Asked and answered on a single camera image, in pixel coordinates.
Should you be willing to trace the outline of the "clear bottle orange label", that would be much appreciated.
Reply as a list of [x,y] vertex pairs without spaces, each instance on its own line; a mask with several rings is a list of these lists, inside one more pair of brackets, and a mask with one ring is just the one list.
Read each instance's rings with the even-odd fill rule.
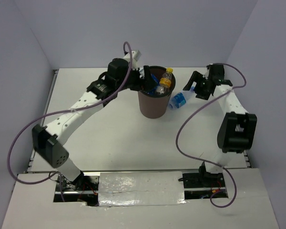
[[169,91],[172,84],[173,69],[167,68],[165,73],[161,76],[158,86],[155,89],[156,94],[165,94]]

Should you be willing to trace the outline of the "blue label bottle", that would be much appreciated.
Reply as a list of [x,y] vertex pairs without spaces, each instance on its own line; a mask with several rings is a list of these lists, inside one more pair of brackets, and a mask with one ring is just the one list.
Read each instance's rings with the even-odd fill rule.
[[146,94],[155,94],[156,88],[159,85],[159,80],[157,77],[150,72],[148,72],[149,75],[146,77],[144,68],[140,69],[139,73],[142,83],[142,92]]

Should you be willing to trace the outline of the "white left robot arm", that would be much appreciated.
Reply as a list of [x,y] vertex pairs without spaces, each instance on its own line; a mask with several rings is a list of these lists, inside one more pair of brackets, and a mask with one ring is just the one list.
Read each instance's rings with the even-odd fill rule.
[[68,111],[45,126],[33,127],[34,150],[67,179],[66,183],[71,189],[80,189],[87,179],[64,148],[70,136],[88,118],[114,100],[119,91],[149,91],[155,86],[156,82],[148,65],[140,72],[126,59],[113,59],[108,64],[107,71],[101,73],[98,79],[87,87],[81,98]]

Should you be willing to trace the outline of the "blue cap bottle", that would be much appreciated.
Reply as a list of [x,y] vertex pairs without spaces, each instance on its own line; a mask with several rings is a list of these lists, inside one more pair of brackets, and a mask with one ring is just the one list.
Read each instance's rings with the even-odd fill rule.
[[195,85],[192,84],[189,89],[183,89],[174,97],[172,97],[169,101],[168,108],[170,108],[171,110],[175,110],[184,106],[189,101],[189,99],[193,97],[194,86]]

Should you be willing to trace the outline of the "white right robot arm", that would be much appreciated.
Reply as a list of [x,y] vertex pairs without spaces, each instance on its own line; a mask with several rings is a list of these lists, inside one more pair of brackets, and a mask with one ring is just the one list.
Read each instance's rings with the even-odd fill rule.
[[203,162],[198,169],[198,182],[207,187],[220,178],[223,167],[241,159],[243,153],[252,147],[257,116],[241,105],[234,92],[237,87],[225,79],[222,64],[208,65],[205,74],[194,71],[184,90],[190,88],[199,99],[217,98],[224,115],[217,134],[215,157],[211,163]]

